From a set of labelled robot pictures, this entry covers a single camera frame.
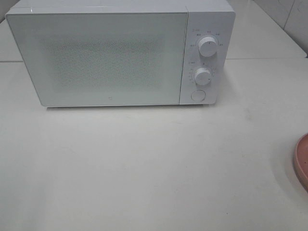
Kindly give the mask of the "white microwave oven body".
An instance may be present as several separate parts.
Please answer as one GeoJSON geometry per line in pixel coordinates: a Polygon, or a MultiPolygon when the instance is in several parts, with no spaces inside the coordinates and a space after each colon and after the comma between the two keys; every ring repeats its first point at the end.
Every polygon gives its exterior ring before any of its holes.
{"type": "Polygon", "coordinates": [[[8,15],[20,14],[126,13],[187,14],[180,99],[177,104],[167,105],[214,104],[235,20],[235,12],[225,0],[21,0],[9,9],[5,17],[7,20],[8,15]],[[218,41],[217,52],[210,57],[201,56],[198,50],[198,42],[205,36],[213,36],[218,41]],[[212,72],[212,79],[205,86],[195,83],[194,75],[199,68],[208,68],[212,72]],[[202,102],[191,99],[195,90],[206,93],[202,102]]]}

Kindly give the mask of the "white microwave door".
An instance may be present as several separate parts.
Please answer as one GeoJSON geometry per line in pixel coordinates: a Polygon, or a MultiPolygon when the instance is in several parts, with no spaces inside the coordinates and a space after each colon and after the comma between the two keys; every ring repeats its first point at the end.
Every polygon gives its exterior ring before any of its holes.
{"type": "Polygon", "coordinates": [[[43,106],[177,104],[187,14],[8,15],[43,106]]]}

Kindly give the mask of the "upper white power knob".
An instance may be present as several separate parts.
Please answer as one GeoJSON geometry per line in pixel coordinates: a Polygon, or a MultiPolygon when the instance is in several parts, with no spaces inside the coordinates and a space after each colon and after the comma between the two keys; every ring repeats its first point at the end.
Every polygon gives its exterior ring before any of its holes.
{"type": "Polygon", "coordinates": [[[210,57],[217,52],[218,41],[213,36],[205,36],[198,42],[198,50],[201,56],[210,57]]]}

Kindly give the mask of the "lower white timer knob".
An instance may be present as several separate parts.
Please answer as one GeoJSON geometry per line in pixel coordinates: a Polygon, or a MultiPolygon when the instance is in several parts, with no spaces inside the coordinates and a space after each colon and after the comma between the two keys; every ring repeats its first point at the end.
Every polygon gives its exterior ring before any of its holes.
{"type": "Polygon", "coordinates": [[[196,70],[194,80],[197,85],[205,86],[210,83],[212,72],[208,68],[199,68],[196,70]]]}

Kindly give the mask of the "pink round plate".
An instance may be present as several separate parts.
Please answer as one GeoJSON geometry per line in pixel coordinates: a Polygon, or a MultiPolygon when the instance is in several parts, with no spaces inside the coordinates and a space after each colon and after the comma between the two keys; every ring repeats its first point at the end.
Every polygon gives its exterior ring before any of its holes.
{"type": "Polygon", "coordinates": [[[297,142],[294,152],[295,174],[304,189],[308,191],[308,134],[297,142]]]}

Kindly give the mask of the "round white door button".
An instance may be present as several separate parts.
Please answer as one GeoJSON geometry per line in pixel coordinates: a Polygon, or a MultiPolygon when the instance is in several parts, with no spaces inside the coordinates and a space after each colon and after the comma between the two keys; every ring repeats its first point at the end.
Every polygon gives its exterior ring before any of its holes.
{"type": "Polygon", "coordinates": [[[191,94],[191,99],[196,102],[202,102],[206,97],[206,93],[203,90],[195,90],[191,94]]]}

